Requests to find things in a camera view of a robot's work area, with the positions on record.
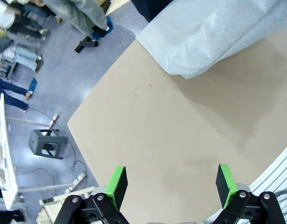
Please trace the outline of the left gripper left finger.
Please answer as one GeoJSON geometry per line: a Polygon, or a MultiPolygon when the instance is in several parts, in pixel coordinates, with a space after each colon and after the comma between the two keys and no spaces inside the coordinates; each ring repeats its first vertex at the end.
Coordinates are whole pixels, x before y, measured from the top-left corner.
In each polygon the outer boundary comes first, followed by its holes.
{"type": "Polygon", "coordinates": [[[120,208],[128,186],[125,166],[118,166],[104,192],[83,199],[69,195],[54,221],[55,224],[127,224],[120,208]]]}

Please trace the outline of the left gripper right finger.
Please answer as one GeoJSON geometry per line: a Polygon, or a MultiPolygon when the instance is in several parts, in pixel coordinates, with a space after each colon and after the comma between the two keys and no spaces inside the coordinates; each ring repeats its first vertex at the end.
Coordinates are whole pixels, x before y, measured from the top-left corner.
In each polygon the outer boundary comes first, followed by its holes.
{"type": "Polygon", "coordinates": [[[259,196],[251,191],[239,189],[227,164],[220,164],[216,187],[222,211],[214,224],[237,224],[246,220],[251,224],[284,224],[286,221],[276,195],[271,191],[259,196]]]}

